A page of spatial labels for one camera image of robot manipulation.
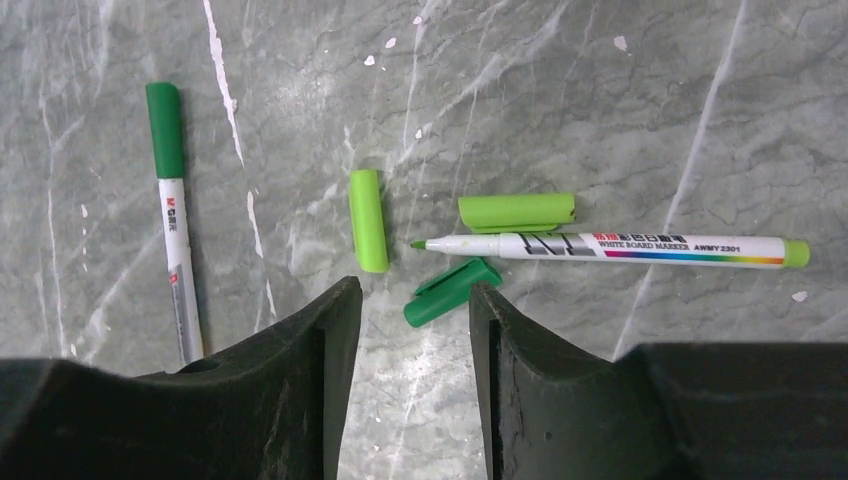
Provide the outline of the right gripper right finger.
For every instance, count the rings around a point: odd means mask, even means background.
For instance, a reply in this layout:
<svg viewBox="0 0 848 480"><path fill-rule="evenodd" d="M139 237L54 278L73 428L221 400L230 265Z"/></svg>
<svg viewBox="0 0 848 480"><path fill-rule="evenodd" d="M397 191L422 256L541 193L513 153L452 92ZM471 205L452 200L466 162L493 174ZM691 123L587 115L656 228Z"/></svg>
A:
<svg viewBox="0 0 848 480"><path fill-rule="evenodd" d="M492 479L843 479L843 343L647 343L598 358L471 291Z"/></svg>

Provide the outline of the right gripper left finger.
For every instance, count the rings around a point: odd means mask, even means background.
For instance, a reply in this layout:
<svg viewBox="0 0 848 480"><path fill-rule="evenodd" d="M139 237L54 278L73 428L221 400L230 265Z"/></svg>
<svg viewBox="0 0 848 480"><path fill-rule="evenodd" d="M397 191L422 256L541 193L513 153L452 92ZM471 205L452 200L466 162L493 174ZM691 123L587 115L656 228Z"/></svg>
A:
<svg viewBox="0 0 848 480"><path fill-rule="evenodd" d="M362 312L348 276L174 373L1 364L5 479L333 479Z"/></svg>

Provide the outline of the white marker green end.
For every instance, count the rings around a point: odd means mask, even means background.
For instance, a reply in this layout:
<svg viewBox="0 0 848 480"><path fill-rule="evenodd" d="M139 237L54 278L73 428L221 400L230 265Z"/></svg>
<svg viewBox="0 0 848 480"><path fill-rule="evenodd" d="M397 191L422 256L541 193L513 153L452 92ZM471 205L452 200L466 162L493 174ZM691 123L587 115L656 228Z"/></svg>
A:
<svg viewBox="0 0 848 480"><path fill-rule="evenodd" d="M182 362L189 364L204 356L204 347L193 275L183 180L159 179L158 191L179 352Z"/></svg>

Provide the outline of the light green pen cap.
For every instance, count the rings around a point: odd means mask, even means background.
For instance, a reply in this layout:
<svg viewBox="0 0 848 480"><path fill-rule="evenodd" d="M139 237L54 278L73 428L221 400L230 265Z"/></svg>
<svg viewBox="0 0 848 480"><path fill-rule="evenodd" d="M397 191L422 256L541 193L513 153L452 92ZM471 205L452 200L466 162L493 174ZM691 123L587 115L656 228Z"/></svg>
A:
<svg viewBox="0 0 848 480"><path fill-rule="evenodd" d="M387 272L388 249L376 170L351 172L349 206L354 249L360 268L368 273Z"/></svg>
<svg viewBox="0 0 848 480"><path fill-rule="evenodd" d="M463 224L475 234L547 232L576 219L571 193L465 196L458 207Z"/></svg>

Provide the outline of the white marker multicolour label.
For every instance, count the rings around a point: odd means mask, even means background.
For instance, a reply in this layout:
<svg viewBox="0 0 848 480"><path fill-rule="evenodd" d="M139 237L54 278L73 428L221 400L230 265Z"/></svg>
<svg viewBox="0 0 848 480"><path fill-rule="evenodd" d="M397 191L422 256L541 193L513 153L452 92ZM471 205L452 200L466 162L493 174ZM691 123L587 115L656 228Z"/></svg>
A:
<svg viewBox="0 0 848 480"><path fill-rule="evenodd" d="M751 269L802 268L806 242L778 237L635 233L498 233L450 235L411 243L417 250L455 256L692 265Z"/></svg>

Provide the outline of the dark green pen cap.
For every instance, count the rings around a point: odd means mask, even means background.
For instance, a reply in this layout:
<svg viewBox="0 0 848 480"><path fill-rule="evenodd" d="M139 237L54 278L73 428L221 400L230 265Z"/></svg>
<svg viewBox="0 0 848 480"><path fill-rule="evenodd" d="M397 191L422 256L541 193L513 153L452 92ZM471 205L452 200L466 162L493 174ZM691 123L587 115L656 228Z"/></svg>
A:
<svg viewBox="0 0 848 480"><path fill-rule="evenodd" d="M178 89L168 82L145 87L156 177L178 179L185 176L183 124Z"/></svg>
<svg viewBox="0 0 848 480"><path fill-rule="evenodd" d="M413 328L419 328L469 301L471 287L477 282L499 286L500 273L486 260L471 257L452 269L420 285L414 298L405 305L403 315Z"/></svg>

